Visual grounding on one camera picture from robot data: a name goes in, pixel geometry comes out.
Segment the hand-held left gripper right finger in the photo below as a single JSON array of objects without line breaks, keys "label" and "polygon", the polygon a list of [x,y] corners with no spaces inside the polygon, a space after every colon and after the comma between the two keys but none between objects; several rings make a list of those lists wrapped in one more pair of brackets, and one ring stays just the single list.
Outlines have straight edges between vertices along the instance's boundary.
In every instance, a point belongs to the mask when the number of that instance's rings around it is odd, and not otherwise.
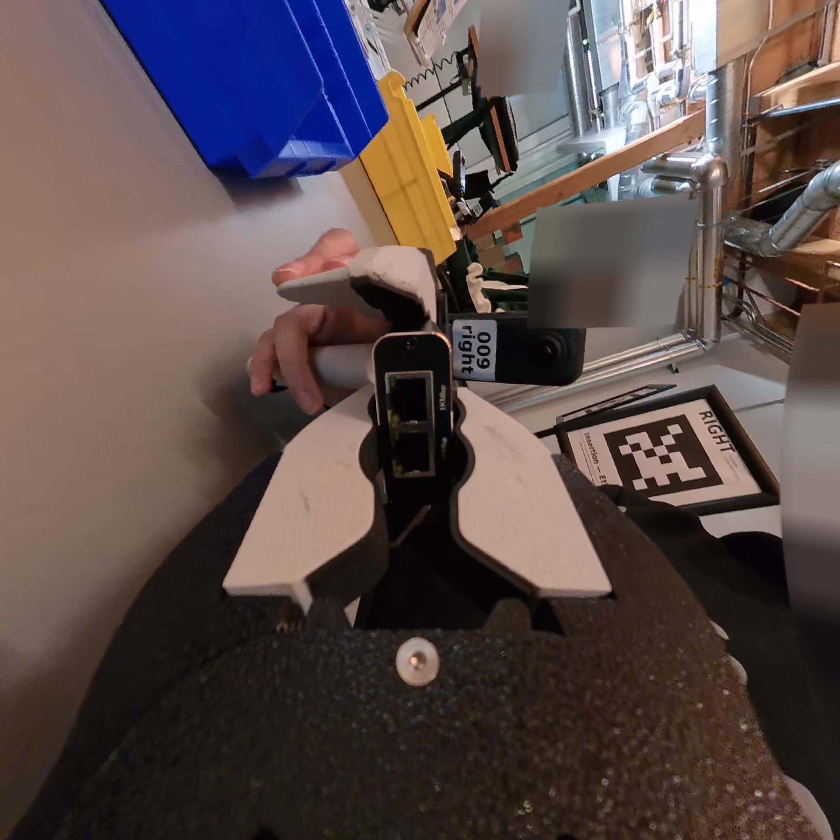
[{"label": "hand-held left gripper right finger", "polygon": [[467,467],[453,528],[466,552],[522,592],[601,597],[612,585],[550,451],[527,428],[465,387],[457,438]]}]

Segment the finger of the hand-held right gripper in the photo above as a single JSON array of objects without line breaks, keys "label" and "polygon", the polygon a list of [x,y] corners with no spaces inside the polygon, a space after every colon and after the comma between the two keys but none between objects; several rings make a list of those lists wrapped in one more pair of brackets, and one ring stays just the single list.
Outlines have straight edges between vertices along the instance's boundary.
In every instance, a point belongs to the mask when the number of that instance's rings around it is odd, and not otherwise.
[{"label": "finger of the hand-held right gripper", "polygon": [[390,323],[436,323],[438,288],[429,252],[405,246],[363,249],[346,265],[280,285],[287,301],[353,310]]}]

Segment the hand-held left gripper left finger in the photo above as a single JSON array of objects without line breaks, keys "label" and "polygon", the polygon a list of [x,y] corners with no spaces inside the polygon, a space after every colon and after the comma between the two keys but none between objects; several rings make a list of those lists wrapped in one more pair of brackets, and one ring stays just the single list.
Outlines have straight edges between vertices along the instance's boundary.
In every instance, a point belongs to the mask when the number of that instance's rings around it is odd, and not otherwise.
[{"label": "hand-held left gripper left finger", "polygon": [[225,578],[228,595],[285,595],[353,612],[389,561],[380,453],[366,385],[284,448]]}]

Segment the black network adapter box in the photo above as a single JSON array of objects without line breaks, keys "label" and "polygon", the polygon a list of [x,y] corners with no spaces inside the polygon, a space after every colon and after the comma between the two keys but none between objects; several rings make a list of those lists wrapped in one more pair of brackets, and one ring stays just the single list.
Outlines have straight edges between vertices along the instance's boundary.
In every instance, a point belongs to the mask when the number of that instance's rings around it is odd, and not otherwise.
[{"label": "black network adapter box", "polygon": [[416,511],[452,485],[452,348],[439,332],[393,332],[372,352],[376,437],[388,501]]}]

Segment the yellow plastic bin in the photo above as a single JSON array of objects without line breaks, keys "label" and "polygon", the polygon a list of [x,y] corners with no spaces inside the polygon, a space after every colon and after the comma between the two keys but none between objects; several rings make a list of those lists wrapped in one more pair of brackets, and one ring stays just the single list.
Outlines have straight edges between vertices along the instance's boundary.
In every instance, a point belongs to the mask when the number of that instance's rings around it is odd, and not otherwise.
[{"label": "yellow plastic bin", "polygon": [[434,115],[418,116],[404,83],[396,70],[379,80],[388,122],[360,159],[398,244],[429,250],[440,265],[456,251],[456,221],[439,177],[454,167]]}]

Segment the blue plastic bin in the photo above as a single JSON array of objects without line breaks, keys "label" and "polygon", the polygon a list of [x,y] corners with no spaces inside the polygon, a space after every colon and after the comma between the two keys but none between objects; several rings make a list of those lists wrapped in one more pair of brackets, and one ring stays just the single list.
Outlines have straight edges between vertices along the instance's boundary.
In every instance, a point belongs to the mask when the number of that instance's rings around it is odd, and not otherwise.
[{"label": "blue plastic bin", "polygon": [[101,5],[212,170],[337,171],[389,120],[345,2]]}]

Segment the grey desk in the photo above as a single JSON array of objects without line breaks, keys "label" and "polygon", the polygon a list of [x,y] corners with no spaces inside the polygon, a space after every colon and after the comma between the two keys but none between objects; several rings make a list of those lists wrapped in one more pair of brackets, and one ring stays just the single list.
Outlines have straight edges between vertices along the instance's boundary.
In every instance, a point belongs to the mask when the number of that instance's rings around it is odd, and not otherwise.
[{"label": "grey desk", "polygon": [[84,691],[126,601],[261,457],[235,389],[364,168],[218,179],[97,2],[2,2],[2,704]]}]

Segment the person's right hand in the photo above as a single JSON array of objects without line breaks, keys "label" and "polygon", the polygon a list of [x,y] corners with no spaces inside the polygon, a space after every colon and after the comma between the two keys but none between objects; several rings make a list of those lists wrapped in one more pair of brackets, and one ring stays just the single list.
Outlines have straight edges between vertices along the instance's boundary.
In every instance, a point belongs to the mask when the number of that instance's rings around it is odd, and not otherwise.
[{"label": "person's right hand", "polygon": [[[279,287],[291,280],[319,274],[350,263],[360,252],[350,231],[332,228],[309,251],[272,274]],[[325,406],[341,402],[350,393],[321,388],[309,363],[309,350],[316,346],[372,343],[389,333],[392,324],[383,317],[366,317],[347,308],[302,304],[279,315],[263,332],[250,358],[248,379],[254,396],[267,395],[275,367],[288,393],[300,409],[315,415]]]}]

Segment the black framed marker card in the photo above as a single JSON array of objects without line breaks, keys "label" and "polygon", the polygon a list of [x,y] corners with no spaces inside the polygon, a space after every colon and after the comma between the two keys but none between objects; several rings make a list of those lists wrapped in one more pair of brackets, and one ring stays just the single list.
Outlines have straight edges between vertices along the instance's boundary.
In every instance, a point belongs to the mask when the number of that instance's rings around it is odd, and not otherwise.
[{"label": "black framed marker card", "polygon": [[559,423],[560,451],[596,487],[700,517],[776,507],[778,480],[715,385]]}]

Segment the silver metal pipe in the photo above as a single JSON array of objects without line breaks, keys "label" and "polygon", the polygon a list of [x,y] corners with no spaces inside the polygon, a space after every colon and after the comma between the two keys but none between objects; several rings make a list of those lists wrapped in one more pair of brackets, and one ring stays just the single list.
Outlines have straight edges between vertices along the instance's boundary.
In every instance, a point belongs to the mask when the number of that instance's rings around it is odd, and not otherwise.
[{"label": "silver metal pipe", "polygon": [[706,134],[700,151],[661,154],[643,172],[659,180],[687,182],[699,198],[694,256],[684,292],[685,331],[704,346],[721,337],[722,250],[732,162],[729,67],[707,75]]}]

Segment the wooden document stand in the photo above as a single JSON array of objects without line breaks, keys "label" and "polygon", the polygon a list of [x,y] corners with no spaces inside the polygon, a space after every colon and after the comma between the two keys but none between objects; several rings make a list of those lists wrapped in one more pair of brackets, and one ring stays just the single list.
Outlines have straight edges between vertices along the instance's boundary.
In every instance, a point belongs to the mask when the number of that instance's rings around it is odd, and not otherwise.
[{"label": "wooden document stand", "polygon": [[428,66],[467,1],[415,1],[408,8],[403,33],[417,63]]}]

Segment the silver ventilation duct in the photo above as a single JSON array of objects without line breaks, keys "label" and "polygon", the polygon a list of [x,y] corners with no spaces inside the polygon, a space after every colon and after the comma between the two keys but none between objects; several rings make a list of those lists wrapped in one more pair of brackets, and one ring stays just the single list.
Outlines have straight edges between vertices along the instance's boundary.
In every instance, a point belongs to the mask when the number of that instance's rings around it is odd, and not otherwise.
[{"label": "silver ventilation duct", "polygon": [[734,217],[723,243],[750,256],[781,257],[805,238],[839,205],[839,161],[815,174],[793,204],[773,225]]}]

